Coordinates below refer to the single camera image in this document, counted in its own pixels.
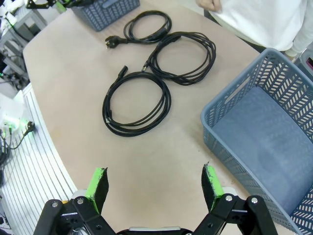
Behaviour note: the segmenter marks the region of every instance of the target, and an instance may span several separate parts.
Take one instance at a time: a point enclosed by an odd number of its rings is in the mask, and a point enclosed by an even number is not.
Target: corrugated white panel
[[[32,235],[45,202],[68,200],[77,188],[52,143],[31,84],[23,94],[36,132],[29,133],[19,148],[12,150],[3,171],[1,203],[15,235]],[[14,136],[12,146],[21,138],[22,132]]]

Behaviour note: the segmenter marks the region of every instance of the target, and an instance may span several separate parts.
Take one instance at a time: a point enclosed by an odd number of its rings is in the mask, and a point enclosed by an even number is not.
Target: coiled cable
[[[160,29],[158,29],[156,32],[150,34],[147,37],[144,38],[137,38],[134,35],[134,26],[137,23],[137,21],[143,17],[146,16],[151,16],[151,15],[157,15],[157,16],[162,16],[165,18],[165,22],[162,25]],[[172,28],[172,20],[171,18],[165,14],[164,12],[161,11],[145,11],[140,13],[137,17],[129,21],[125,26],[124,26],[124,36],[125,38],[121,38],[119,36],[109,36],[106,39],[106,45],[108,48],[115,48],[119,44],[127,44],[127,43],[140,43],[140,44],[151,44],[151,43],[156,43],[160,41]]]
[[[132,72],[124,76],[127,70],[128,70],[127,66],[124,66],[124,68],[119,73],[116,81],[110,86],[103,101],[102,117],[105,125],[114,134],[123,137],[133,137],[139,136],[156,127],[169,113],[172,104],[172,99],[170,91],[165,82],[156,77],[153,73]],[[136,78],[146,78],[155,82],[162,89],[161,99],[159,100],[155,108],[153,108],[153,110],[144,118],[132,123],[116,122],[112,117],[111,97],[113,93],[116,91],[116,89],[118,89],[124,82]]]
[[[176,75],[167,71],[163,71],[157,61],[157,56],[167,45],[177,41],[181,37],[186,37],[200,43],[206,50],[206,58],[204,62],[195,70]],[[177,84],[183,86],[189,86],[200,82],[204,79],[207,73],[211,70],[216,58],[216,46],[214,42],[208,39],[203,33],[198,32],[174,32],[166,35],[157,45],[156,49],[151,53],[148,60],[144,64],[142,71],[145,71],[148,67],[152,72],[161,78],[170,79]]]

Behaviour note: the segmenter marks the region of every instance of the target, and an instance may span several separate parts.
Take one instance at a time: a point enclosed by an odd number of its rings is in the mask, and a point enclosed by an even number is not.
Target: white shirt
[[[257,45],[301,53],[313,42],[313,0],[221,0],[216,21]]]

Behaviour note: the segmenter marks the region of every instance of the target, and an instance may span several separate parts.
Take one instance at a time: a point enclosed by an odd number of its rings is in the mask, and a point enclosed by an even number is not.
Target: basket bottom
[[[292,118],[253,87],[213,130],[292,214],[313,183],[313,144]]]

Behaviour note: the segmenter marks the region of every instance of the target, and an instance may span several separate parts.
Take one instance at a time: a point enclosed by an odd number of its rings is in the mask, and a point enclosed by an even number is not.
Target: gray plastic basket
[[[73,7],[72,10],[95,31],[101,31],[139,5],[139,0],[95,0],[91,5]]]
[[[313,82],[266,49],[201,113],[204,142],[277,223],[313,233]]]

